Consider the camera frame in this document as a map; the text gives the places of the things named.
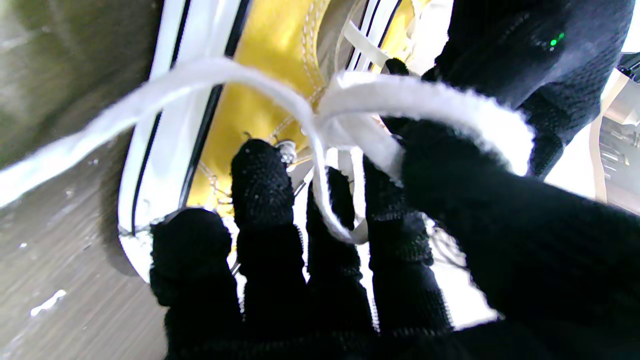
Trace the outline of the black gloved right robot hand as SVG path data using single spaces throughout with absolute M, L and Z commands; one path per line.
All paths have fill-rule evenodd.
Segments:
M 279 151 L 231 161 L 243 308 L 219 214 L 151 227 L 150 288 L 167 360 L 637 360 L 639 217 L 519 177 L 455 130 L 385 118 L 404 186 L 368 159 L 365 217 L 379 330 L 355 246 L 307 207 L 303 275 Z

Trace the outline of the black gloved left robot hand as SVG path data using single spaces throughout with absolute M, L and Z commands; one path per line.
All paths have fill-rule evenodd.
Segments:
M 441 53 L 421 75 L 524 112 L 525 177 L 542 183 L 601 96 L 633 22 L 633 0 L 455 0 Z

